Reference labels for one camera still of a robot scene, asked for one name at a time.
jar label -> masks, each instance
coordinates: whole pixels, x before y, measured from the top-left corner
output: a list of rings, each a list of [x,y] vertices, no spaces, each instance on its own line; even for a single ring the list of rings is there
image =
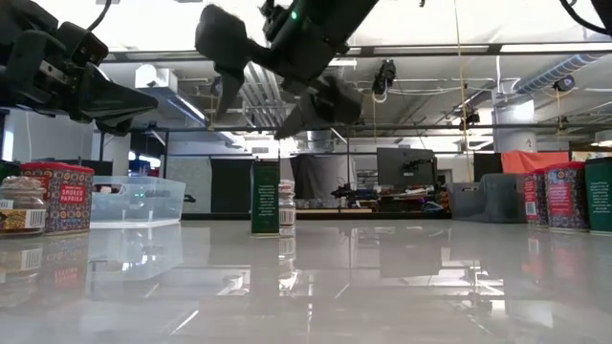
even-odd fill
[[[12,209],[12,200],[0,200],[0,210]]]
[[[295,208],[280,208],[280,225],[291,226],[295,223]]]
[[[46,217],[46,209],[0,210],[0,230],[41,228]]]

computer monitor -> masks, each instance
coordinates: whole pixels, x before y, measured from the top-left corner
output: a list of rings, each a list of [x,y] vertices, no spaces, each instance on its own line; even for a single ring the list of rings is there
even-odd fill
[[[407,148],[378,148],[379,185],[406,187],[435,185],[438,170],[431,150]]]

jar lid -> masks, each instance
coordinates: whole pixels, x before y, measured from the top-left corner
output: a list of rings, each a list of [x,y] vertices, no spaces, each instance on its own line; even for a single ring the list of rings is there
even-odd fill
[[[2,181],[2,189],[11,190],[42,190],[42,183],[36,178],[9,176]]]

clear plastic container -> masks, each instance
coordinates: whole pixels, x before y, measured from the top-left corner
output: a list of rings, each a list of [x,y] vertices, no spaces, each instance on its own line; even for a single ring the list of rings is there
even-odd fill
[[[0,187],[0,235],[38,235],[45,230],[46,190],[28,177],[7,177]]]
[[[184,183],[153,177],[94,177],[91,227],[176,224],[184,198]]]

ceiling pipe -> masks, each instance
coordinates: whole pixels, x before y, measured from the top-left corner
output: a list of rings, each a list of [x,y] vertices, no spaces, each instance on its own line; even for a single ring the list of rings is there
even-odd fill
[[[245,84],[243,85],[243,89],[245,89],[245,91],[248,94],[254,95],[254,98],[257,100],[257,104],[259,105],[266,105],[266,101],[263,97],[263,95],[260,92],[259,86],[257,85],[257,82],[255,81],[255,78],[252,74],[252,69],[250,67],[251,63],[249,63],[247,65],[247,68],[245,68],[245,78],[247,80],[247,82],[245,82]],[[268,121],[276,124],[276,119],[274,118],[274,116],[272,115],[272,113],[266,109],[262,110],[262,113],[264,114],[264,116],[266,118],[268,118]]]
[[[266,94],[266,98],[267,98],[268,104],[270,104],[270,105],[275,107],[278,104],[278,101],[280,100],[280,97],[276,98],[274,96],[274,93],[273,93],[273,90],[272,90],[272,86],[271,86],[271,82],[266,77],[266,74],[264,73],[263,69],[261,67],[259,67],[258,65],[255,65],[255,64],[251,64],[251,67],[255,70],[255,73],[257,74],[257,78],[259,78],[259,81],[261,82],[261,86],[263,87],[264,93]],[[282,124],[282,122],[284,120],[284,117],[278,111],[278,109],[274,108],[274,109],[270,109],[270,111],[275,116],[276,121],[279,124]]]
[[[251,96],[247,93],[247,91],[245,91],[245,88],[246,87],[243,86],[240,89],[240,96],[245,100],[247,105],[252,107],[253,106],[253,100],[251,99]],[[252,109],[251,111],[256,115],[255,118],[256,118],[257,121],[259,121],[261,126],[273,125],[271,122],[268,121],[268,119],[266,118],[265,114],[263,113],[263,111],[261,109]]]
[[[597,62],[606,54],[576,54],[552,67],[546,68],[530,77],[518,80],[513,86],[516,94],[526,95],[553,85],[555,82],[574,72]]]
[[[285,121],[285,117],[287,117],[287,107],[282,97],[280,96],[280,89],[278,88],[278,83],[276,83],[276,76],[274,75],[274,73],[268,70],[264,70],[264,76],[266,77],[266,81],[272,88],[272,93],[273,93],[274,99],[276,99],[277,101],[277,105],[282,107],[282,110],[281,109],[277,110],[278,114],[280,115],[280,119],[282,123]]]

